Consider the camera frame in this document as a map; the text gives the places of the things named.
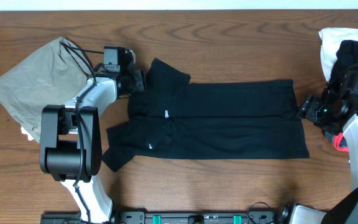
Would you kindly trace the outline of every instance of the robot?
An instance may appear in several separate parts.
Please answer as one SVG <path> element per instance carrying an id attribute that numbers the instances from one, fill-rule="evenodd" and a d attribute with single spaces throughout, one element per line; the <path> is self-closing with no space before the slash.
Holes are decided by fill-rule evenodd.
<path id="1" fill-rule="evenodd" d="M 82 50 L 61 43 L 64 48 Z M 352 193 L 329 212 L 303 205 L 245 213 L 145 213 L 113 209 L 98 175 L 101 166 L 99 117 L 122 95 L 147 90 L 145 73 L 134 70 L 135 53 L 122 47 L 104 47 L 104 62 L 91 68 L 92 78 L 64 105 L 47 105 L 42 111 L 40 166 L 44 173 L 66 187 L 80 208 L 78 214 L 45 214 L 40 223 L 103 224 L 263 224 L 263 223 L 358 223 L 358 71 L 357 65 L 328 82 L 321 98 L 309 96 L 298 116 L 323 131 L 343 133 L 349 146 Z M 77 134 L 77 141 L 59 135 Z"/>

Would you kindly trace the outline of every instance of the wooden tabletop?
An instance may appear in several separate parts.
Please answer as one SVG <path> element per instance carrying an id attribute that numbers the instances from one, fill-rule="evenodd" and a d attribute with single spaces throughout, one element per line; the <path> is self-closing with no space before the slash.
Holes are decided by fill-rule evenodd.
<path id="1" fill-rule="evenodd" d="M 0 12 L 0 76 L 62 36 L 84 49 L 132 49 L 140 68 L 153 58 L 195 83 L 291 78 L 296 99 L 319 96 L 318 31 L 358 28 L 358 11 L 77 11 Z M 88 54 L 93 63 L 101 55 Z M 126 121 L 126 100 L 101 117 L 105 129 Z M 310 159 L 191 161 L 136 156 L 119 172 L 102 164 L 104 189 L 120 209 L 242 211 L 256 201 L 298 202 L 328 210 L 351 189 L 348 155 L 303 121 Z M 44 212 L 78 211 L 61 183 L 42 173 L 39 145 L 0 104 L 0 223 L 37 223 Z"/>

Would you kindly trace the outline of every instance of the gray cloth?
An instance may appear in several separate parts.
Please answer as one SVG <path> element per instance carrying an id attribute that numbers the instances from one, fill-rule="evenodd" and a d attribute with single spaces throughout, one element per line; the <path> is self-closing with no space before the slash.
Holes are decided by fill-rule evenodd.
<path id="1" fill-rule="evenodd" d="M 64 104 L 86 85 L 85 63 L 74 53 L 71 56 L 59 42 L 75 47 L 60 37 L 0 77 L 0 103 L 37 142 L 43 108 Z"/>

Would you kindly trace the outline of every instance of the black t-shirt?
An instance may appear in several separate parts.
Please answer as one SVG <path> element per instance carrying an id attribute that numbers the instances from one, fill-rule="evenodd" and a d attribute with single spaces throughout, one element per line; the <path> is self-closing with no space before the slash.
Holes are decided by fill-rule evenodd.
<path id="1" fill-rule="evenodd" d="M 129 122 L 109 128 L 103 161 L 117 171 L 133 156 L 168 159 L 309 158 L 292 80 L 189 84 L 155 59 L 148 90 L 131 95 Z"/>

